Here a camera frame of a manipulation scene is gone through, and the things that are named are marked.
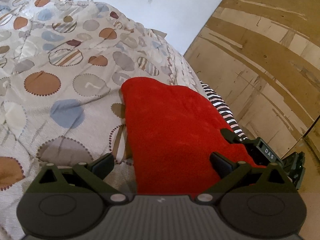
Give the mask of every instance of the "striped fabric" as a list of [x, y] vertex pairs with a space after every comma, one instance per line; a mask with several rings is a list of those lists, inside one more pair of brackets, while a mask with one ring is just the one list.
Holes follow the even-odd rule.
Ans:
[[201, 85], [206, 93], [207, 97], [211, 104], [218, 110], [219, 114], [227, 121], [230, 125], [232, 130], [241, 138], [247, 139], [247, 136], [243, 133], [240, 129], [239, 125], [237, 124], [236, 120], [233, 117], [233, 114], [229, 108], [229, 106], [223, 101], [222, 97], [219, 96], [211, 87], [207, 84], [204, 84], [202, 81]]

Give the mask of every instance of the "red towel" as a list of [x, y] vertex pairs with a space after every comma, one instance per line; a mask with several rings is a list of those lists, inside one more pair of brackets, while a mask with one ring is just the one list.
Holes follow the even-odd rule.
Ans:
[[212, 152], [256, 167], [243, 145], [223, 138], [220, 129], [230, 126], [199, 93], [145, 77], [128, 79], [121, 91], [138, 194], [195, 197], [220, 180]]

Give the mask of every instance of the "metal bolt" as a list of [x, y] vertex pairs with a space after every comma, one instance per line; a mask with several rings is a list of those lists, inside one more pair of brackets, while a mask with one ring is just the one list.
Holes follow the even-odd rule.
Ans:
[[122, 201], [125, 201], [127, 199], [127, 197], [123, 194], [113, 194], [113, 195], [111, 195], [110, 199], [113, 202], [122, 202]]
[[201, 202], [209, 202], [209, 201], [213, 200], [213, 197], [207, 193], [200, 194], [197, 198]]

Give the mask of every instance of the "red fabric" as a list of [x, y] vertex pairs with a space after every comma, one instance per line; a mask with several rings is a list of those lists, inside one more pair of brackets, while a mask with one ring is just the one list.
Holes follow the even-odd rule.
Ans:
[[145, 77], [128, 79], [121, 91], [138, 194], [195, 197], [220, 180], [212, 152], [256, 167], [243, 145], [223, 138], [220, 129], [230, 126], [199, 93]]

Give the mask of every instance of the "bed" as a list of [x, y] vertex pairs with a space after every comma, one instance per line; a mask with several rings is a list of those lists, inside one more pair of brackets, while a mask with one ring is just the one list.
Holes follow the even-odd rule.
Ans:
[[46, 163], [70, 167], [112, 153], [105, 181], [135, 191], [120, 90], [127, 79], [212, 97], [158, 33], [92, 0], [0, 1], [0, 239], [23, 237], [16, 207]]

